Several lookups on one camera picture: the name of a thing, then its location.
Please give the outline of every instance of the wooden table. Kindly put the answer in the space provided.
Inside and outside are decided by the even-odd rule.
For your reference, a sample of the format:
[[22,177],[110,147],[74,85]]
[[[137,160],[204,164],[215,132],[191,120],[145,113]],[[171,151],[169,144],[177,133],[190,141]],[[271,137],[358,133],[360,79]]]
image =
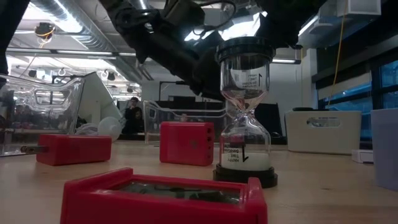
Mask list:
[[[210,167],[161,164],[158,147],[137,142],[115,143],[112,159],[94,164],[52,167],[36,163],[35,156],[0,158],[0,223],[59,223],[67,180],[123,167],[136,174],[210,180],[217,162],[218,156]],[[377,187],[371,165],[349,156],[287,151],[274,151],[272,165],[279,184],[264,190],[271,224],[398,223],[398,192]]]

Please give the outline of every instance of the screen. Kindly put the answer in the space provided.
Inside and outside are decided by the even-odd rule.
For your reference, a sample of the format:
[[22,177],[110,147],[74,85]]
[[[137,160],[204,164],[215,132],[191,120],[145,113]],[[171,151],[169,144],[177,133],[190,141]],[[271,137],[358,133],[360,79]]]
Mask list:
[[230,204],[238,204],[240,196],[239,192],[234,192],[233,190],[208,190],[134,182],[128,184],[127,186],[123,186],[118,190],[138,194],[150,194],[186,200],[201,200],[206,202],[221,202]]

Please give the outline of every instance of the hourglass base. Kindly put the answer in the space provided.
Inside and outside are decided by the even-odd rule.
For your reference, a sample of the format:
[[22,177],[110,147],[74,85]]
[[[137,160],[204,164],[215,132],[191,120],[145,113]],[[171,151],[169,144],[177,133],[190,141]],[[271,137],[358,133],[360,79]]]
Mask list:
[[216,181],[247,183],[249,177],[257,177],[263,189],[275,187],[278,184],[278,175],[273,167],[265,171],[247,171],[227,169],[217,164],[216,169],[213,170],[213,180]]

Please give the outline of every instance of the red plastic case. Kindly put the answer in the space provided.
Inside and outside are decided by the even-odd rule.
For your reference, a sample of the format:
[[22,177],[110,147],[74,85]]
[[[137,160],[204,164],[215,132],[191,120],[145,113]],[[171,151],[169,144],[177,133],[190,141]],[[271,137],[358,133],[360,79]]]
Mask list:
[[[207,202],[115,190],[130,182],[233,190],[239,192],[239,202]],[[133,175],[132,169],[125,168],[67,182],[60,223],[267,224],[267,205],[257,178],[250,178],[247,184],[233,184]]]
[[47,151],[37,154],[36,161],[51,166],[108,161],[112,139],[109,136],[72,136],[42,134],[39,146]]
[[214,139],[213,123],[162,122],[160,161],[195,166],[211,165]]

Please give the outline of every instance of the transparent plastic box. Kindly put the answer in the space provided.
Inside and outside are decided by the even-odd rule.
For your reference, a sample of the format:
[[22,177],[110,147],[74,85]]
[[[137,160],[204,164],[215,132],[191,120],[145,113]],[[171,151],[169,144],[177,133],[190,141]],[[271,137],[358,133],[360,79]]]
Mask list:
[[84,79],[37,83],[0,75],[0,157],[21,154],[40,134],[73,134]]
[[215,143],[221,132],[231,122],[227,109],[222,110],[176,110],[162,108],[154,101],[144,101],[145,142],[159,145],[160,125],[164,121],[211,122],[215,129]]

